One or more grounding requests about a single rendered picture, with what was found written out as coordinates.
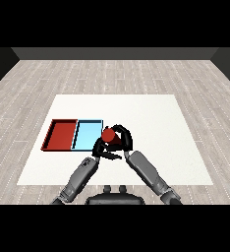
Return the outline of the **red shallow open box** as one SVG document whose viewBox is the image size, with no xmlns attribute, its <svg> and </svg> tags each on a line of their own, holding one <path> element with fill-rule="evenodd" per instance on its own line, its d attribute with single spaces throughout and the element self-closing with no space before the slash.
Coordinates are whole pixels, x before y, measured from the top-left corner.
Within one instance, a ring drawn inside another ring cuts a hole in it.
<svg viewBox="0 0 230 252">
<path fill-rule="evenodd" d="M 41 146 L 44 152 L 69 152 L 72 149 L 77 119 L 53 119 Z"/>
</svg>

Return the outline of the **light blue shallow open box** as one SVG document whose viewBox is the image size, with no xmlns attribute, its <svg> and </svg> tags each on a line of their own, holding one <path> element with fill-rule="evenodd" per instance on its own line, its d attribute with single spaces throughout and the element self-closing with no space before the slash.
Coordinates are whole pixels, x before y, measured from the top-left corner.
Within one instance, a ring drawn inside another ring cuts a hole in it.
<svg viewBox="0 0 230 252">
<path fill-rule="evenodd" d="M 80 119 L 72 141 L 73 152 L 90 152 L 101 136 L 103 121 L 101 119 Z"/>
</svg>

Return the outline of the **red can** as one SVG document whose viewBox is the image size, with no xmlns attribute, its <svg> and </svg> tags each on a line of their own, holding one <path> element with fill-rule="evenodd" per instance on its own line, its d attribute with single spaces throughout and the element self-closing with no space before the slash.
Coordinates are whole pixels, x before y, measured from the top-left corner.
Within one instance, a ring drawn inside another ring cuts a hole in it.
<svg viewBox="0 0 230 252">
<path fill-rule="evenodd" d="M 121 139 L 112 128 L 105 128 L 101 134 L 102 140 L 109 145 L 121 145 Z"/>
</svg>

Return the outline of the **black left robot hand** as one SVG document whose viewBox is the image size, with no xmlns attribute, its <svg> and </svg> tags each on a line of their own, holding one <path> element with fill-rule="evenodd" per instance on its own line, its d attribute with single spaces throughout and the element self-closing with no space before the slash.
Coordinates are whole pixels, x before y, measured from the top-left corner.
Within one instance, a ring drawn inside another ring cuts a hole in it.
<svg viewBox="0 0 230 252">
<path fill-rule="evenodd" d="M 106 144 L 102 138 L 98 138 L 92 148 L 92 155 L 95 158 L 121 159 L 119 155 L 115 155 L 116 151 L 122 151 L 123 148 L 119 144 Z"/>
</svg>

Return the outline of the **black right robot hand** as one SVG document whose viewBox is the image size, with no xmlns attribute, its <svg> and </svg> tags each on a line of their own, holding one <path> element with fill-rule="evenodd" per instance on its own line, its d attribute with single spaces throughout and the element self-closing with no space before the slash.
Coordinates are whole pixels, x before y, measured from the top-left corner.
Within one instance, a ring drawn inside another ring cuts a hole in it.
<svg viewBox="0 0 230 252">
<path fill-rule="evenodd" d="M 111 127 L 114 132 L 121 134 L 120 143 L 109 144 L 108 151 L 131 151 L 133 149 L 133 138 L 131 132 L 120 124 Z"/>
</svg>

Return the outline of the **dark grey robot body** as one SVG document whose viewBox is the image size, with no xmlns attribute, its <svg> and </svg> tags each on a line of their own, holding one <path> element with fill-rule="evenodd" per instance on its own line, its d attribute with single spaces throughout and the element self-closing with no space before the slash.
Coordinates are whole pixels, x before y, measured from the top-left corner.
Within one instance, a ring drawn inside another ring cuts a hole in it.
<svg viewBox="0 0 230 252">
<path fill-rule="evenodd" d="M 112 193 L 111 186 L 105 185 L 101 194 L 86 199 L 86 205 L 144 205 L 144 199 L 129 194 L 125 185 L 119 186 L 118 193 Z"/>
</svg>

